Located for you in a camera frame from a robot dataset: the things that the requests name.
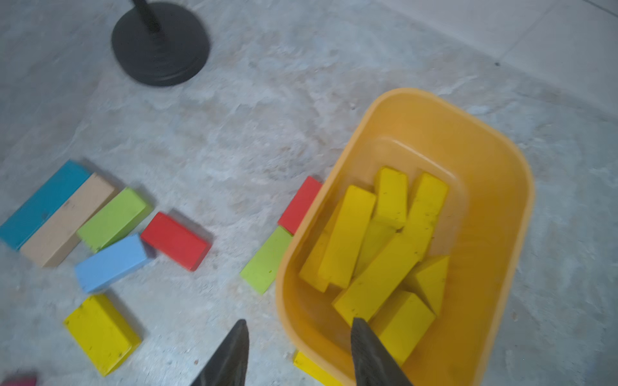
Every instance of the orange plastic bin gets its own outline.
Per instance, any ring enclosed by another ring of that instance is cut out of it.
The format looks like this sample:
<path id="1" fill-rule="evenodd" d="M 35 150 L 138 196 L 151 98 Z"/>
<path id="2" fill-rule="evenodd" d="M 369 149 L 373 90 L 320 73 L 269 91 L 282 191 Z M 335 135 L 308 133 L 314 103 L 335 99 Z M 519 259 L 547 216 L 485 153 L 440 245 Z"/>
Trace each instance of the orange plastic bin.
<path id="1" fill-rule="evenodd" d="M 353 385 L 350 327 L 298 272 L 348 185 L 371 189 L 381 166 L 410 184 L 449 184 L 429 256 L 450 254 L 442 313 L 402 366 L 415 386 L 479 385 L 504 312 L 534 201 L 530 168 L 504 135 L 431 93 L 389 91 L 367 110 L 300 225 L 277 276 L 277 308 L 294 345 Z"/>

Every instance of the floor tile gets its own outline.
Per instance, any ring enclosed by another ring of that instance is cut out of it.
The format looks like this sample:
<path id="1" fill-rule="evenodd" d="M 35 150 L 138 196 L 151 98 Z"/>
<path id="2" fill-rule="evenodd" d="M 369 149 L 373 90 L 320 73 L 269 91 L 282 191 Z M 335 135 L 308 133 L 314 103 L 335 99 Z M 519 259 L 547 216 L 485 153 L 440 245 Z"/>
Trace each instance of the floor tile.
<path id="1" fill-rule="evenodd" d="M 618 17 L 618 0 L 584 0 Z"/>
<path id="2" fill-rule="evenodd" d="M 494 57 L 507 52 L 551 7 L 553 0 L 381 0 Z"/>
<path id="3" fill-rule="evenodd" d="M 561 0 L 503 62 L 616 114 L 617 36 L 618 18 L 582 0 Z"/>

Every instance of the beige block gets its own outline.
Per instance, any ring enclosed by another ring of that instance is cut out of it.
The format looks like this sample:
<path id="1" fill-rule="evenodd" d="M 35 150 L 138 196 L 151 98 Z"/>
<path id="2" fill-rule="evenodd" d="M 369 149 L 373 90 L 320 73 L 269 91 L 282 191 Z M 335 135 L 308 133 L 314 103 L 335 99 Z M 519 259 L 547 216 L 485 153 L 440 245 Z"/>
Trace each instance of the beige block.
<path id="1" fill-rule="evenodd" d="M 93 173 L 39 230 L 20 252 L 41 267 L 56 267 L 79 244 L 76 231 L 118 191 Z"/>

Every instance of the green block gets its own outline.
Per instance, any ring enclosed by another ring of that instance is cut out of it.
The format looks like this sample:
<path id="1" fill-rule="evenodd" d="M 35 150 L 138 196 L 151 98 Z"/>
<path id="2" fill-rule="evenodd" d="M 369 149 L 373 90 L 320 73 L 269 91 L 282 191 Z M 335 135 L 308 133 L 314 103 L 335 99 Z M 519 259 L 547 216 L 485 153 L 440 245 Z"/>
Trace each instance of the green block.
<path id="1" fill-rule="evenodd" d="M 282 227 L 277 227 L 253 259 L 240 271 L 240 276 L 260 295 L 264 295 L 273 283 L 291 241 L 292 235 Z"/>
<path id="2" fill-rule="evenodd" d="M 141 223 L 153 207 L 131 188 L 124 188 L 90 220 L 77 230 L 77 235 L 94 252 L 126 237 Z"/>

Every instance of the yellow block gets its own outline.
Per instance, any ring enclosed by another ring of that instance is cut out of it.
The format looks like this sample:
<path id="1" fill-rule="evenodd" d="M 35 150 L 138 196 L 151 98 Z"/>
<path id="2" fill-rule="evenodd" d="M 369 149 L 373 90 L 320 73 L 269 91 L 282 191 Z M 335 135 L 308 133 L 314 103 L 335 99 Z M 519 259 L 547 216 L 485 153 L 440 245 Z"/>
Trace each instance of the yellow block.
<path id="1" fill-rule="evenodd" d="M 328 374 L 326 371 L 322 370 L 322 368 L 307 358 L 300 351 L 297 351 L 294 356 L 294 366 L 306 372 L 324 386 L 342 386 L 341 382 L 336 380 L 331 374 Z"/>
<path id="2" fill-rule="evenodd" d="M 414 244 L 395 233 L 384 249 L 332 305 L 352 325 L 355 317 L 369 321 L 418 262 Z"/>
<path id="3" fill-rule="evenodd" d="M 414 240 L 415 253 L 422 260 L 431 242 L 449 187 L 429 173 L 421 174 L 416 184 L 416 195 L 401 233 Z"/>
<path id="4" fill-rule="evenodd" d="M 401 366 L 412 353 L 436 316 L 413 293 L 397 290 L 370 326 L 386 351 Z"/>
<path id="5" fill-rule="evenodd" d="M 326 251 L 326 245 L 328 244 L 328 240 L 330 240 L 331 233 L 333 228 L 335 227 L 335 221 L 337 220 L 340 209 L 341 201 L 337 204 L 337 207 L 332 213 L 331 218 L 328 220 L 328 223 L 324 227 L 324 230 L 322 230 L 318 241 L 313 246 L 309 257 L 307 257 L 307 260 L 305 260 L 303 267 L 298 273 L 298 276 L 300 276 L 301 279 L 309 283 L 313 288 L 317 289 L 320 292 L 326 291 L 326 289 L 328 288 L 328 280 L 322 279 L 318 275 L 318 269 L 320 269 L 320 264 L 322 263 L 322 259 L 324 258 L 324 252 Z"/>
<path id="6" fill-rule="evenodd" d="M 378 203 L 373 219 L 401 229 L 408 209 L 408 176 L 384 166 L 376 174 L 375 189 Z"/>
<path id="7" fill-rule="evenodd" d="M 416 293 L 438 316 L 442 308 L 448 270 L 449 257 L 436 256 L 414 267 L 404 279 L 404 285 Z"/>
<path id="8" fill-rule="evenodd" d="M 371 263 L 378 252 L 384 248 L 395 232 L 395 228 L 390 225 L 382 224 L 374 219 L 371 220 L 367 228 L 367 233 L 365 234 L 365 239 L 363 240 L 363 246 L 360 248 L 360 254 L 358 255 L 358 261 L 354 269 L 354 277 L 363 273 L 369 266 L 369 263 Z"/>
<path id="9" fill-rule="evenodd" d="M 354 185 L 345 191 L 318 275 L 341 288 L 350 285 L 376 195 Z"/>
<path id="10" fill-rule="evenodd" d="M 87 298 L 64 325 L 102 376 L 116 370 L 142 342 L 105 295 Z"/>

